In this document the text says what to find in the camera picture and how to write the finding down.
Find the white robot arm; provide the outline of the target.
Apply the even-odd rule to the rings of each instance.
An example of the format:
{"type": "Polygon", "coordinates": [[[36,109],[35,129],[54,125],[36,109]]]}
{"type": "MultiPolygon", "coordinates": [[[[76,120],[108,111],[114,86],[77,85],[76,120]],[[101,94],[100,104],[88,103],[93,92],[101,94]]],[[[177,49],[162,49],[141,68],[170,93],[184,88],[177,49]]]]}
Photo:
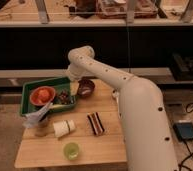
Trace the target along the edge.
{"type": "Polygon", "coordinates": [[[118,91],[128,171],[179,171],[161,90],[94,57],[91,46],[70,50],[66,74],[74,81],[88,71],[118,91]]]}

